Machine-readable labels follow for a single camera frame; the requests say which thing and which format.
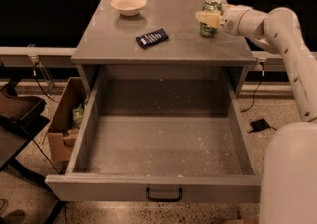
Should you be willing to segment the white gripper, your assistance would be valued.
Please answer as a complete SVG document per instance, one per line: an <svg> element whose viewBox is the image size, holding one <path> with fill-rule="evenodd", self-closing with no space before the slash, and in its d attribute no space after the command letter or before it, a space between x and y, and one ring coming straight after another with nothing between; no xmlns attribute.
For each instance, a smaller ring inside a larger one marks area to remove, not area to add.
<svg viewBox="0 0 317 224"><path fill-rule="evenodd" d="M223 15L221 26L227 33L238 36L240 21L249 10L250 7L248 6L222 3ZM216 11L198 11L195 13L195 18L200 23L212 28L218 28L220 26L221 15Z"/></svg>

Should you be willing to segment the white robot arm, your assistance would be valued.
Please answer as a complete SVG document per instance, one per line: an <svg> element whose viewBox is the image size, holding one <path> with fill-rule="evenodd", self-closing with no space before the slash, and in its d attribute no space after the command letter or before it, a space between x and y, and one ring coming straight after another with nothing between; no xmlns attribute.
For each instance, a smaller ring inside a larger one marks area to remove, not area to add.
<svg viewBox="0 0 317 224"><path fill-rule="evenodd" d="M290 9L266 13L244 5L198 11L198 22L245 37L281 56L297 119L267 144L257 224L317 224L317 60Z"/></svg>

